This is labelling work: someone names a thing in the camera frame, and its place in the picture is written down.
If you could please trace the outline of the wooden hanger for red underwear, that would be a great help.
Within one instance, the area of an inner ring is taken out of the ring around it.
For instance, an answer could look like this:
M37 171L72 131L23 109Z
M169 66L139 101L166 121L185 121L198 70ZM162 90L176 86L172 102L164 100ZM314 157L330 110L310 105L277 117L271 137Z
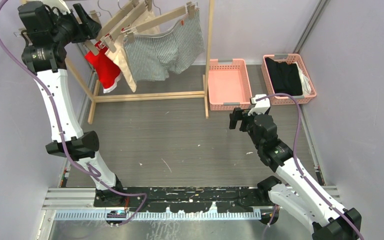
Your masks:
M92 39L97 43L101 41L101 39L107 36L111 30L115 29L116 25L119 24L136 6L139 5L138 0L129 0L124 6L119 6L119 10L114 14L114 16L110 14L110 19L107 23L101 25L101 29L99 30L96 37ZM84 46L88 48L90 52L92 52L95 56L99 54L100 46L95 46L95 44L87 40L84 42Z

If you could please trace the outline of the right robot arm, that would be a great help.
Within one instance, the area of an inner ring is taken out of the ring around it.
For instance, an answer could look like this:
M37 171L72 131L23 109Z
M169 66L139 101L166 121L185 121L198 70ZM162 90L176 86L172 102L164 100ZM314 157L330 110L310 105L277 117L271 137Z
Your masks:
M277 125L267 113L236 107L229 115L229 128L241 122L261 162L278 176L258 183L257 198L286 210L308 228L314 240L360 240L362 216L347 209L324 190L304 168L293 150L279 139Z

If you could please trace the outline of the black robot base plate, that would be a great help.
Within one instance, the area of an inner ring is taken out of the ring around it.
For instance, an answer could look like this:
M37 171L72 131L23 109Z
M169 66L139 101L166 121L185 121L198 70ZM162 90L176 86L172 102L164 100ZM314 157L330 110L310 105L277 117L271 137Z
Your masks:
M172 213L206 213L215 204L218 213L245 213L259 207L274 204L257 187L250 186L195 186L195 187L125 187L126 194L136 196L120 196L113 194L110 198L108 190L99 191L94 198L94 207L128 207L135 211L143 197L147 194L141 213L163 213L169 209Z

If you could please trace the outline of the wooden hanger for beige underwear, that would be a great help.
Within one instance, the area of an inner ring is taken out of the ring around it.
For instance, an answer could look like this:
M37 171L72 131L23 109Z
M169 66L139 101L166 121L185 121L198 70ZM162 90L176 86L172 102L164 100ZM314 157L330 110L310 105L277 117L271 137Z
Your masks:
M153 8L152 0L130 0L128 1L101 29L97 38L100 41L100 47L107 47L113 53L117 50L115 40L125 29L132 25L145 11Z

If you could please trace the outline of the beige underwear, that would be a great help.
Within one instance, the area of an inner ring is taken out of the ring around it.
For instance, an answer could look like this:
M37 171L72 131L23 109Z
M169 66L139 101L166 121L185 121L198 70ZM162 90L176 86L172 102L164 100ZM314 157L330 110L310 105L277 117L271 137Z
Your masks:
M145 12L139 16L134 22L133 25L138 25L143 22L146 22L148 20L151 20L155 18L155 13L153 10L148 11L145 10ZM145 30L143 33L145 34L155 34L160 33L160 27L154 27L148 30ZM107 50L105 55L113 62L113 65L117 66L117 68L120 70L120 73L117 77L115 77L114 83L108 88L103 89L104 94L108 94L116 89L118 86L118 82L122 80L124 77L125 82L131 89L133 93L137 90L137 84L131 74L128 62L127 62L127 54L124 49L124 36L121 34L117 37L117 39L114 42L114 46L116 48L115 52L112 52L111 50Z

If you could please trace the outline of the red underwear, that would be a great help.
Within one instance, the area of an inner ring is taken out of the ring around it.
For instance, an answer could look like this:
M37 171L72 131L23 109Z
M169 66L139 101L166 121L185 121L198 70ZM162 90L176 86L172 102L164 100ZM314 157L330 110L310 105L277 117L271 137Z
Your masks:
M118 81L122 78L122 71L114 64L114 62L106 56L108 48L100 46L101 41L98 41L95 46L98 47L99 53L94 55L89 51L84 58L91 64L98 76L99 82L102 84L103 93L112 92L118 85Z

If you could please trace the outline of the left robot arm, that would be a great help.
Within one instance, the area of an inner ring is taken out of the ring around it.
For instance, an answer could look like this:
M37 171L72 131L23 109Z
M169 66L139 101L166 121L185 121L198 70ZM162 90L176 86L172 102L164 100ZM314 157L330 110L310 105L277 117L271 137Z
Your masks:
M25 27L21 59L34 74L49 117L50 155L66 158L95 183L95 198L115 207L126 200L121 181L104 162L95 131L84 132L75 116L68 89L66 45L94 39L101 25L80 4L62 0L28 0L18 7Z

